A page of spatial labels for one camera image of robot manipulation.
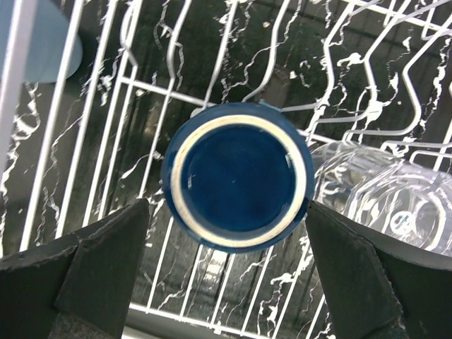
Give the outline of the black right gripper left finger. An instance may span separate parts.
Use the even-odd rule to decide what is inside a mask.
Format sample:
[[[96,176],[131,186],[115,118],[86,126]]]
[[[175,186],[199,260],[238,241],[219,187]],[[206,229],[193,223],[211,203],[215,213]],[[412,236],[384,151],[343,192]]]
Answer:
[[[120,338],[150,221],[141,198],[1,259],[2,338]]]

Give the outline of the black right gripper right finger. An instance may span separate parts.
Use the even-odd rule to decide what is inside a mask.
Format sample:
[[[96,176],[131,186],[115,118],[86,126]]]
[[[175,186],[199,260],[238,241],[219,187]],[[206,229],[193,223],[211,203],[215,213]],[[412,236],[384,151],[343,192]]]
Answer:
[[[451,258],[312,201],[306,227],[337,338],[450,338]]]

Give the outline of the dark blue ceramic mug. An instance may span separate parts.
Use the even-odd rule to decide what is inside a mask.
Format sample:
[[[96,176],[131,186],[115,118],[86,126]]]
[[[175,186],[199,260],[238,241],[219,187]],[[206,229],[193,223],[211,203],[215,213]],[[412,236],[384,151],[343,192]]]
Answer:
[[[215,105],[173,135],[162,189],[179,226],[230,253],[260,251],[289,236],[314,195],[304,137],[265,102]]]

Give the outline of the light blue plastic cup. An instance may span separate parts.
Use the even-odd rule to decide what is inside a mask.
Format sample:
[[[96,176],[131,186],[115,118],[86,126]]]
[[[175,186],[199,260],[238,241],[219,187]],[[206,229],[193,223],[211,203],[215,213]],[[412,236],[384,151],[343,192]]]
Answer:
[[[14,1],[1,1],[1,71],[4,64]],[[39,1],[29,46],[23,82],[55,83],[61,64],[69,20],[53,1]],[[76,33],[66,78],[80,67],[83,59],[81,39]]]

